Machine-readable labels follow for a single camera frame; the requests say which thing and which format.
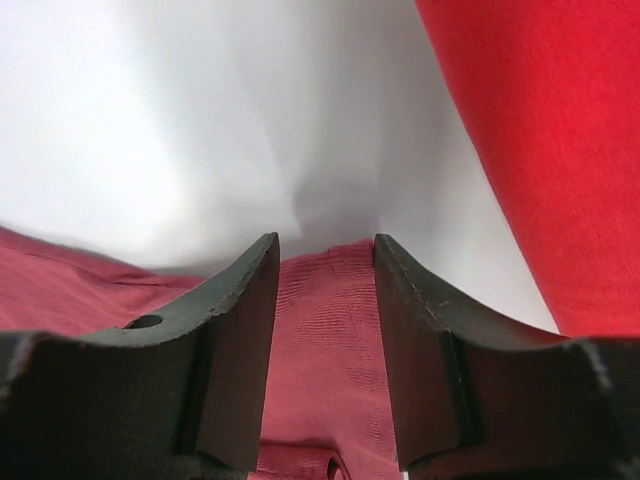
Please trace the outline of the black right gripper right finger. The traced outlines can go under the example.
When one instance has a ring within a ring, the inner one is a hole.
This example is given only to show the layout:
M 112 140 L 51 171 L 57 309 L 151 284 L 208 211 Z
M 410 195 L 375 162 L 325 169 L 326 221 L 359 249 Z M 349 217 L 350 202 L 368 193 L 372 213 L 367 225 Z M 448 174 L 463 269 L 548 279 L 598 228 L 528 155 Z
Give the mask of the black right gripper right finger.
M 413 479 L 635 479 L 639 342 L 502 315 L 393 237 L 374 274 L 397 461 Z

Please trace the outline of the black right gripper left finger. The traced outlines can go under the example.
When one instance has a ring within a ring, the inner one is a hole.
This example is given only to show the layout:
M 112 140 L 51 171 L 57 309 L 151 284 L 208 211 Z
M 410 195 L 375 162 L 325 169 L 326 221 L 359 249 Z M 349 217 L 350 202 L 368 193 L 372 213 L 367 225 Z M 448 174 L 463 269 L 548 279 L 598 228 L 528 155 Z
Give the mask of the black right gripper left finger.
M 123 328 L 1 335 L 5 479 L 244 479 L 255 470 L 279 239 Z

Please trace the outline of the pink garment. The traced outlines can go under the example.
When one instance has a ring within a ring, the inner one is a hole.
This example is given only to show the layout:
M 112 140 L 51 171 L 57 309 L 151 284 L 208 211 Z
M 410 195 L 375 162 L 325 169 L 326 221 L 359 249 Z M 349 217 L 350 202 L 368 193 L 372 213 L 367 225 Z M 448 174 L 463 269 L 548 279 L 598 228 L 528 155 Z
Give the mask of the pink garment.
M 122 326 L 195 287 L 3 230 L 1 326 L 67 335 Z M 370 241 L 286 260 L 259 479 L 397 479 Z

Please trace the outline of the red tank top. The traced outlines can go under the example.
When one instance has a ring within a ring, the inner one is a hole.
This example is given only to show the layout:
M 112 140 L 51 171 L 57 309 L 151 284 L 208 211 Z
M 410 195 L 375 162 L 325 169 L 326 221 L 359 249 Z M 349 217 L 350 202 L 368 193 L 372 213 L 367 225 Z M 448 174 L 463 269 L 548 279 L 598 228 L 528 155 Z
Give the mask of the red tank top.
M 639 5 L 421 1 L 486 176 L 560 331 L 639 332 Z

